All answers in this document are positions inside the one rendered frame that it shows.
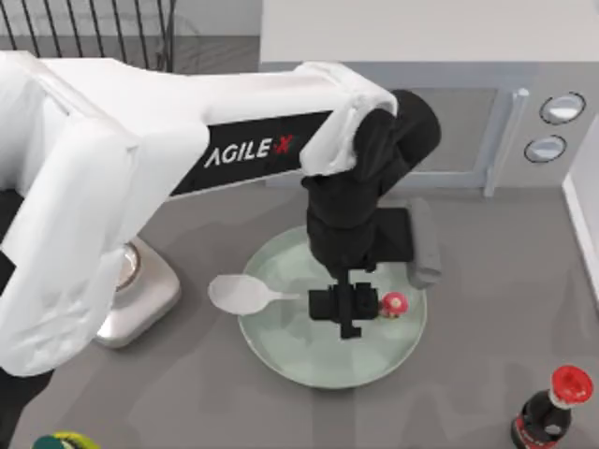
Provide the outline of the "pale grey rounded box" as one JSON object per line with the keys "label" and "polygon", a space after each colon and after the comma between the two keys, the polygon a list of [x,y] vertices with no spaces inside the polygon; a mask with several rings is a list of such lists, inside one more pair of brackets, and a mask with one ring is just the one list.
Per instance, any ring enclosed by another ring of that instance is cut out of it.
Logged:
{"label": "pale grey rounded box", "polygon": [[423,198],[407,202],[412,233],[413,260],[407,264],[410,284],[419,290],[437,284],[442,275],[442,262],[435,222],[429,204]]}

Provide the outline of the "microwave oven door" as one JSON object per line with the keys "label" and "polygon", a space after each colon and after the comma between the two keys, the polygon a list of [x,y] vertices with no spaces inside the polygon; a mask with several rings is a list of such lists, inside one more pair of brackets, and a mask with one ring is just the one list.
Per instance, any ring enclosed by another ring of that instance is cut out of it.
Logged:
{"label": "microwave oven door", "polygon": [[436,150],[403,178],[397,189],[479,188],[478,161],[497,91],[490,88],[419,88],[414,93],[432,107],[442,129]]}

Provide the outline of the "red mushroom toy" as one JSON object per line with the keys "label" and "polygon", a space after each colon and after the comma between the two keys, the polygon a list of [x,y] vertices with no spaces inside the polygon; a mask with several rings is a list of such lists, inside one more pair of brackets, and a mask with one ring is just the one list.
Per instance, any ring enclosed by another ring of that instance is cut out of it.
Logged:
{"label": "red mushroom toy", "polygon": [[409,309],[406,295],[400,292],[388,292],[380,301],[380,314],[387,318],[399,318]]}

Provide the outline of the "green and yellow container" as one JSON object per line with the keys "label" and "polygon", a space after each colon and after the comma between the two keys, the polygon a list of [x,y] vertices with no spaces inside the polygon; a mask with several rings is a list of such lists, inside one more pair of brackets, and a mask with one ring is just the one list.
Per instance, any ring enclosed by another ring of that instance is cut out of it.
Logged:
{"label": "green and yellow container", "polygon": [[56,431],[37,438],[31,449],[101,449],[101,445],[78,432]]}

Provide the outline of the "dark bottle with red cap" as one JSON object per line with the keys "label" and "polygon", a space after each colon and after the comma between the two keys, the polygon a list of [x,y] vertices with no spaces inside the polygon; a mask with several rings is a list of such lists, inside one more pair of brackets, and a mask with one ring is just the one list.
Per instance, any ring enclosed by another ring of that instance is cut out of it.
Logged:
{"label": "dark bottle with red cap", "polygon": [[534,393],[511,423],[517,449],[554,449],[572,425],[573,410],[587,403],[593,381],[586,370],[562,365],[550,375],[548,388]]}

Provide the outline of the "white kitchen scale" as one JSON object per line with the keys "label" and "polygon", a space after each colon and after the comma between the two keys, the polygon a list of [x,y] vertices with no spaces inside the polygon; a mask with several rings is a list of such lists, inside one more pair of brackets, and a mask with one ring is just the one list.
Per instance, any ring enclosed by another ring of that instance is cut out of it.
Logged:
{"label": "white kitchen scale", "polygon": [[163,318],[180,297],[180,280],[167,261],[142,239],[130,240],[110,312],[95,342],[112,349],[125,347]]}

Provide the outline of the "round microwave knob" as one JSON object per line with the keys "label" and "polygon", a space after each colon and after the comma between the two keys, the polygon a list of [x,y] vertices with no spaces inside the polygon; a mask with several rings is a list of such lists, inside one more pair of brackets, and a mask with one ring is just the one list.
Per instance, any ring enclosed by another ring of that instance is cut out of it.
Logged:
{"label": "round microwave knob", "polygon": [[559,159],[567,149],[564,138],[551,135],[530,141],[524,151],[524,157],[533,164],[545,164]]}
{"label": "round microwave knob", "polygon": [[574,121],[586,108],[585,98],[576,92],[569,92],[548,98],[539,110],[543,122],[561,125]]}

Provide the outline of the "pale microwave oven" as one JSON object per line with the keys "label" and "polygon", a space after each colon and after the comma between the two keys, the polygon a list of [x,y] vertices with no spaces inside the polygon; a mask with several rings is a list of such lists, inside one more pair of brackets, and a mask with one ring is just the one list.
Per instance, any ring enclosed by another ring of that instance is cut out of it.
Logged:
{"label": "pale microwave oven", "polygon": [[[267,71],[339,61],[389,89],[495,89],[476,189],[519,88],[530,96],[496,189],[558,186],[599,163],[599,0],[264,0],[259,56]],[[583,113],[543,122],[543,103],[569,92]],[[562,156],[529,162],[526,145],[551,135]]]}

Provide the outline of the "pale green round plate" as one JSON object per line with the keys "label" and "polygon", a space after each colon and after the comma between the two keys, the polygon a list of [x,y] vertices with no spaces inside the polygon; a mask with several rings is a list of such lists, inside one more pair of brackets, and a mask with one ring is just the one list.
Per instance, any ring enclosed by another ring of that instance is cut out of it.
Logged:
{"label": "pale green round plate", "polygon": [[245,273],[271,290],[299,295],[276,300],[262,311],[239,318],[249,348],[286,379],[309,387],[345,389],[375,382],[405,362],[427,324],[425,291],[410,285],[403,264],[381,264],[373,273],[353,272],[353,282],[368,282],[379,294],[401,293],[408,308],[397,318],[362,321],[362,335],[344,340],[337,325],[314,321],[309,290],[333,283],[312,257],[304,226],[292,227],[264,243],[247,262]]}

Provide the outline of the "white plastic spoon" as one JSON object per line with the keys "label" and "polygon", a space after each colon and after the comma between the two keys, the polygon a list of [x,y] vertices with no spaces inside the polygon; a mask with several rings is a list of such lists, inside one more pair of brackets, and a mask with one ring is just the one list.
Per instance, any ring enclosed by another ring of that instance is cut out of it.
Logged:
{"label": "white plastic spoon", "polygon": [[209,283],[207,293],[216,308],[239,316],[260,312],[273,301],[302,298],[302,294],[271,290],[263,281],[246,274],[218,275]]}

